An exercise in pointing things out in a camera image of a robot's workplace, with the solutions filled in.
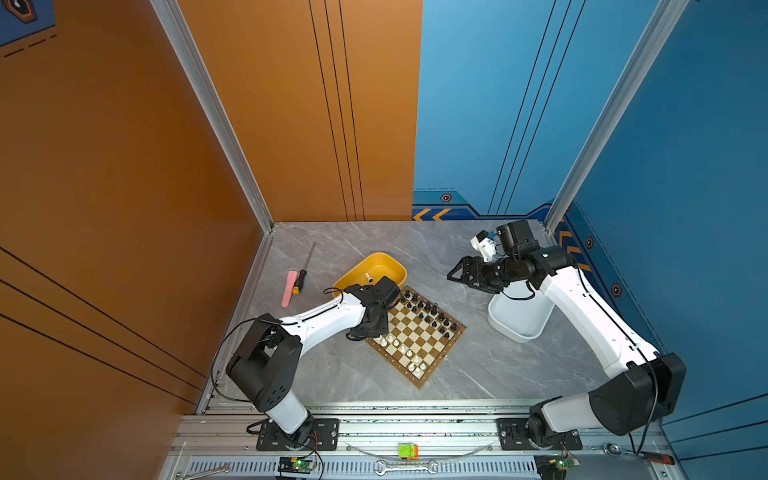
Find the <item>left green circuit board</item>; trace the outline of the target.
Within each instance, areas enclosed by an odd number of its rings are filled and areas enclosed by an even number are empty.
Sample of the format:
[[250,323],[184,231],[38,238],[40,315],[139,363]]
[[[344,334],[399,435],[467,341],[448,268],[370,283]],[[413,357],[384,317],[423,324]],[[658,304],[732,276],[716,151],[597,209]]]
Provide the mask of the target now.
[[279,478],[306,478],[318,468],[318,463],[313,458],[307,457],[280,457],[277,466]]

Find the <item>white plastic tray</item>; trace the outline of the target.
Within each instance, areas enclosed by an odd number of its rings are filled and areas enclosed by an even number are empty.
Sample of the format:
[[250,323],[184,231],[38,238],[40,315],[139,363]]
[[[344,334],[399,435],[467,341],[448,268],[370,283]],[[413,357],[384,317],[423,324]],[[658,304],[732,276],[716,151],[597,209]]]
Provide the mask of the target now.
[[540,292],[527,300],[532,294],[522,281],[512,283],[502,293],[494,295],[488,305],[490,326],[518,343],[538,338],[555,305]]

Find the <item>aluminium rail frame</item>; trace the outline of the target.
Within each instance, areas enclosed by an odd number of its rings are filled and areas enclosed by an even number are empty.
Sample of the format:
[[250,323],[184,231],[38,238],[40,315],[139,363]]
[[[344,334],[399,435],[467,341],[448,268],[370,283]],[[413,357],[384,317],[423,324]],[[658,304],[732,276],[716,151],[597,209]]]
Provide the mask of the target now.
[[[617,437],[602,428],[579,430],[582,450],[504,451],[496,420],[523,418],[529,404],[520,400],[445,400],[337,402],[310,406],[314,418],[338,418],[335,451],[258,451],[256,443],[266,418],[252,408],[214,402],[205,415],[186,416],[175,435],[161,479],[541,479],[534,458],[573,456],[581,466],[566,479],[683,479],[680,461],[662,465],[634,455],[612,457],[605,443],[639,453],[673,456],[661,428]],[[418,460],[398,458],[400,443],[419,447]],[[279,478],[280,457],[307,457],[318,463],[306,478]],[[437,460],[439,472],[374,473],[377,460]]]

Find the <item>green circuit board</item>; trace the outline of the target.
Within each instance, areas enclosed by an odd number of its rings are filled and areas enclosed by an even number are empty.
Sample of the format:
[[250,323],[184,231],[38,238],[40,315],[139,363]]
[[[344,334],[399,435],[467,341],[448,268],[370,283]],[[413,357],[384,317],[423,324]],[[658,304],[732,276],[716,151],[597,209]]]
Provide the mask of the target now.
[[569,470],[581,466],[581,461],[573,456],[534,458],[536,469],[542,480],[565,480]]
[[307,457],[280,457],[277,466],[279,478],[306,478],[318,468],[318,463],[313,458]]

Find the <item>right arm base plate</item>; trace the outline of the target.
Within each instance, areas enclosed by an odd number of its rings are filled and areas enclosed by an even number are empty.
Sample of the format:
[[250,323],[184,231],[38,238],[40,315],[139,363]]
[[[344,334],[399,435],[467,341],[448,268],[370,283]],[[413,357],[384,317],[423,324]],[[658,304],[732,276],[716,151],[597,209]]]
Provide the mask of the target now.
[[497,435],[504,451],[512,450],[582,450],[577,430],[554,432],[536,419],[500,418],[496,420]]

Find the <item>yellow plastic tray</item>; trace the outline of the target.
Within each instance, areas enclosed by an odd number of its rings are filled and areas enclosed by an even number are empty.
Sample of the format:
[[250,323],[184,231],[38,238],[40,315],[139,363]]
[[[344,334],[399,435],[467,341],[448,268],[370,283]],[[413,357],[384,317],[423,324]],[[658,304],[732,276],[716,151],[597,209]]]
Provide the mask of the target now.
[[[374,283],[367,283],[365,274],[374,278]],[[351,285],[375,285],[383,277],[394,281],[402,289],[407,280],[406,268],[397,260],[384,252],[370,254],[348,272],[342,275],[334,284],[334,287],[343,290]]]

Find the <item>silver combination wrench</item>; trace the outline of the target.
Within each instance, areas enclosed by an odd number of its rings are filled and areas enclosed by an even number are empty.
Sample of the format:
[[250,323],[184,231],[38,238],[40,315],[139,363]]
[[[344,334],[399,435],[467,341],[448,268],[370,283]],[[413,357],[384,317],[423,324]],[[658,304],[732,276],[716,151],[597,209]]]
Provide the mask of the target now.
[[437,460],[412,463],[377,460],[374,465],[374,473],[378,476],[384,476],[389,473],[427,473],[435,475],[439,472],[439,468],[440,464]]

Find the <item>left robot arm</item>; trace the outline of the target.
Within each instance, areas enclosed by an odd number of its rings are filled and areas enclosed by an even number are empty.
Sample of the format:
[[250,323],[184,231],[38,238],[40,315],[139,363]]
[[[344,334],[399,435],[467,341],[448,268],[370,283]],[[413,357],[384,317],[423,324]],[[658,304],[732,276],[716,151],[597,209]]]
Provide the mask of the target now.
[[354,284],[334,291],[316,308],[281,319],[263,314],[253,320],[226,366],[226,374],[292,447],[312,437],[312,415],[292,390],[301,357],[344,332],[354,342],[389,333],[388,312],[400,295],[388,277],[374,285]]

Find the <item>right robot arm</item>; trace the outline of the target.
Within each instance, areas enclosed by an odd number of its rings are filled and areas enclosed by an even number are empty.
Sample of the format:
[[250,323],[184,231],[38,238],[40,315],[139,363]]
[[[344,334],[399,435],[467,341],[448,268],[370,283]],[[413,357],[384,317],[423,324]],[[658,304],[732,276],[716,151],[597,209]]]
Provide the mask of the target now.
[[674,353],[662,354],[633,330],[594,290],[573,255],[543,246],[525,220],[471,240],[448,280],[491,295],[488,320],[518,343],[537,338],[559,309],[586,341],[608,380],[587,393],[532,406],[514,434],[538,449],[559,447],[581,429],[604,428],[617,436],[648,428],[672,414],[687,373]]

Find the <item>right green circuit board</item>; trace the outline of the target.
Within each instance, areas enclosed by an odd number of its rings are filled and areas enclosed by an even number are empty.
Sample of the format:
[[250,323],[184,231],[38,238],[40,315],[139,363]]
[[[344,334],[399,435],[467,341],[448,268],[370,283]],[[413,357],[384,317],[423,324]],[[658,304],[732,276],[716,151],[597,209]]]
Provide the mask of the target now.
[[581,466],[581,461],[573,456],[534,458],[536,469],[542,480],[565,480],[569,470]]

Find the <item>red handled ratchet wrench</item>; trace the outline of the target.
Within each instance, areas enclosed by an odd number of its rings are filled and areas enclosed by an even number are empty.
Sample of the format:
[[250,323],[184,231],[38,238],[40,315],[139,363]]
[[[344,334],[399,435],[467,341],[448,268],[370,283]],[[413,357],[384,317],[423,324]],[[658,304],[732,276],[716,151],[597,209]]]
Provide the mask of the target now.
[[603,445],[603,452],[606,455],[609,455],[612,457],[634,455],[645,461],[652,462],[652,463],[658,463],[662,465],[676,464],[675,458],[671,455],[657,453],[657,452],[650,452],[650,451],[640,451],[639,453],[634,453],[633,451],[625,450],[620,445],[614,444],[614,443],[605,443]]

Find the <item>wooden chess board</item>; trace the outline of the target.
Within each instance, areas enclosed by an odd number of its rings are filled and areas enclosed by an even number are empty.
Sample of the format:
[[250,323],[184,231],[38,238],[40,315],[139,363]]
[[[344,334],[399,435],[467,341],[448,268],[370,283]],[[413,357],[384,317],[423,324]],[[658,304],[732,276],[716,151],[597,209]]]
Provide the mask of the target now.
[[437,303],[406,286],[388,311],[388,332],[366,343],[421,389],[465,330]]

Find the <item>yellow handled screwdriver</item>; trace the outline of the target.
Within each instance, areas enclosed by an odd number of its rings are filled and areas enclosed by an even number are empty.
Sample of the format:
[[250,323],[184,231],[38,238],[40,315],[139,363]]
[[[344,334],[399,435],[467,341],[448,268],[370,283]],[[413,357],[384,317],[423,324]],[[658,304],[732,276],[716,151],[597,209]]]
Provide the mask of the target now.
[[306,276],[307,276],[307,273],[308,273],[309,263],[311,261],[311,258],[312,258],[312,255],[314,253],[315,247],[316,247],[316,243],[313,243],[311,245],[311,247],[310,247],[308,256],[306,258],[306,261],[304,262],[302,268],[298,272],[297,278],[296,278],[296,280],[294,282],[294,286],[293,286],[293,289],[292,289],[292,293],[295,296],[298,296],[301,293],[301,291],[302,291],[302,289],[304,287],[305,279],[306,279]]

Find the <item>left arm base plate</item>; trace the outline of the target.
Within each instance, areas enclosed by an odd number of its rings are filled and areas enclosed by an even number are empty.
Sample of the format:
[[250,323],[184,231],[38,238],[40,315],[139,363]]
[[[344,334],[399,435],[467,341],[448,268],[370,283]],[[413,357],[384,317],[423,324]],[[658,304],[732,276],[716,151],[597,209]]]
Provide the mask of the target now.
[[338,418],[309,417],[299,429],[287,434],[274,422],[263,425],[258,435],[258,451],[335,451],[339,440]]

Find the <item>orange green small block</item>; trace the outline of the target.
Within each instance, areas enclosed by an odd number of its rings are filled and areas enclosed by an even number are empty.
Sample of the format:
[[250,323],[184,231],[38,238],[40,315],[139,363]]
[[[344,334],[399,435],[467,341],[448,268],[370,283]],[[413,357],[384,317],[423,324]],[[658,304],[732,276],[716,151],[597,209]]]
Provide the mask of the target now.
[[414,443],[400,443],[398,445],[398,458],[403,460],[418,460],[419,447]]

